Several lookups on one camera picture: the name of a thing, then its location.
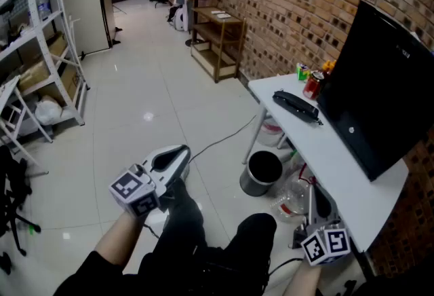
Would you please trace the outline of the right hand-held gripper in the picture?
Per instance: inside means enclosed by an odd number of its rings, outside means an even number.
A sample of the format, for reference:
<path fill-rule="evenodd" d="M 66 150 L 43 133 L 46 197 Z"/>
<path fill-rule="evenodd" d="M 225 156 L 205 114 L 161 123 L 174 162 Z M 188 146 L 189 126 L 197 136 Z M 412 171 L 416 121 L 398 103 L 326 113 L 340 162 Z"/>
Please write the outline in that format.
<path fill-rule="evenodd" d="M 323 195 L 321 217 L 317 216 L 317 185 L 309 188 L 307 215 L 296 218 L 292 249 L 301 249 L 310 266 L 333 263 L 350 253 L 350 240 L 333 198 Z"/>

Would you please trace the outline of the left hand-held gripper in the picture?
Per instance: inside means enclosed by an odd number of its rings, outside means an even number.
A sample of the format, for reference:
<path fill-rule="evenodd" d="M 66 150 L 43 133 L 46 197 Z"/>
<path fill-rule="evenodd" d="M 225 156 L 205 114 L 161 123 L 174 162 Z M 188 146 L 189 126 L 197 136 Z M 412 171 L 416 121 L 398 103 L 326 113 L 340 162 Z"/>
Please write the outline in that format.
<path fill-rule="evenodd" d="M 147 216 L 161 206 L 168 187 L 187 167 L 187 145 L 169 145 L 152 151 L 141 164 L 132 164 L 109 185 L 116 203 L 133 217 Z"/>

